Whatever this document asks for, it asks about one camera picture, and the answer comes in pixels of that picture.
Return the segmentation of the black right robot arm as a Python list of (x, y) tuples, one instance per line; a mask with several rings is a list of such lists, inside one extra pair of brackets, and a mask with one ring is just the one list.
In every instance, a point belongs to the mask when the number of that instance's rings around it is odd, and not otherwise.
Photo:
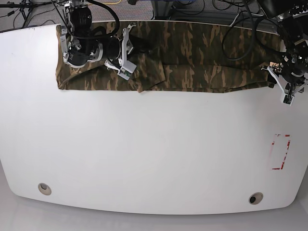
[[(88, 4), (106, 9), (115, 20), (114, 29), (108, 33), (106, 28), (92, 28), (92, 13)], [(57, 0), (55, 7), (61, 6), (59, 16), (63, 22), (61, 27), (61, 49), (63, 62), (72, 68), (82, 68), (88, 63), (103, 60), (108, 69), (117, 71), (123, 79), (128, 80), (137, 66), (129, 58), (134, 54), (150, 53), (152, 46), (142, 38), (131, 35), (135, 24), (129, 24), (120, 30), (117, 14), (107, 5), (94, 0)]]

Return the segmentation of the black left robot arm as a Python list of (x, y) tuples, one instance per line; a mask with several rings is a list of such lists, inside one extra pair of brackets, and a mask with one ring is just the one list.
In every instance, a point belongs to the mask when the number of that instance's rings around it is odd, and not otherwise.
[(258, 0), (264, 19), (277, 20), (277, 32), (286, 51), (277, 51), (282, 57), (279, 75), (287, 82), (283, 100), (291, 100), (308, 84), (308, 2), (306, 0)]

